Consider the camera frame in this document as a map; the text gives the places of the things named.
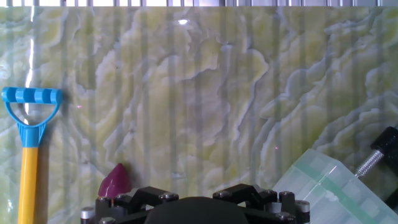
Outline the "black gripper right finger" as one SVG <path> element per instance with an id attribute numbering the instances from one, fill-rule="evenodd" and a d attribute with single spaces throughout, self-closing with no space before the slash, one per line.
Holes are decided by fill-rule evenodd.
<path id="1" fill-rule="evenodd" d="M 258 185 L 238 184 L 213 193 L 213 198 L 234 204 L 248 223 L 310 223 L 310 203 L 297 200 L 290 191 L 276 192 Z"/>

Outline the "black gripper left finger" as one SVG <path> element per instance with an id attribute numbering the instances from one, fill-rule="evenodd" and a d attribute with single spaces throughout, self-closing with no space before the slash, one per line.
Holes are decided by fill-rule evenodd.
<path id="1" fill-rule="evenodd" d="M 98 197 L 93 206 L 80 210 L 80 224 L 141 224 L 149 215 L 148 206 L 154 208 L 178 199 L 178 194 L 155 187 L 134 189 L 132 194 L 113 198 Z"/>

